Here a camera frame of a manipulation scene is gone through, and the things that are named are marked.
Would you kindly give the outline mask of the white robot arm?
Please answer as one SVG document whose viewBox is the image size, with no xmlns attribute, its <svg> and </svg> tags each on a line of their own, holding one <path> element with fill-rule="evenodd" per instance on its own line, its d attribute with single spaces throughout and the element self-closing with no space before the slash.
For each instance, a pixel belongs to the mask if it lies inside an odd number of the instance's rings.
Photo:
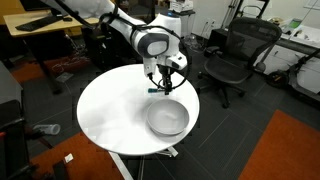
<svg viewBox="0 0 320 180">
<path fill-rule="evenodd" d="M 158 14 L 149 24 L 123 12 L 111 0 L 40 0 L 61 10 L 91 29 L 107 24 L 120 32 L 131 47 L 143 58 L 144 74 L 168 95 L 186 79 L 174 86 L 171 75 L 190 62 L 181 52 L 181 20 Z"/>
</svg>

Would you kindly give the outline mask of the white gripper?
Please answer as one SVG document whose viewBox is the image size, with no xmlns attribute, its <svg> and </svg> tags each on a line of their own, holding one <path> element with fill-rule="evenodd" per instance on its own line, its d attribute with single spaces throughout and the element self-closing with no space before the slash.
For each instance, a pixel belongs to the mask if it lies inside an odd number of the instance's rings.
<svg viewBox="0 0 320 180">
<path fill-rule="evenodd" d="M 171 82 L 171 70 L 182 70 L 187 66 L 187 58 L 182 55 L 174 56 L 159 56 L 157 58 L 157 64 L 161 66 L 161 75 L 162 75 L 162 85 L 165 87 L 165 95 L 169 95 L 172 91 L 172 82 Z"/>
</svg>

